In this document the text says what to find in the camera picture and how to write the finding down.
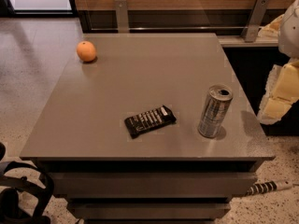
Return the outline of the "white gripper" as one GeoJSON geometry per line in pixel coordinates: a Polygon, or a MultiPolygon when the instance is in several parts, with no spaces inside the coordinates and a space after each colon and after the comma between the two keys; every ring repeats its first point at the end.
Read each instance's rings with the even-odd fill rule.
{"type": "Polygon", "coordinates": [[[299,0],[286,12],[265,25],[258,37],[278,37],[278,49],[292,58],[283,66],[274,64],[257,115],[261,124],[272,125],[282,119],[299,100],[299,0]]]}

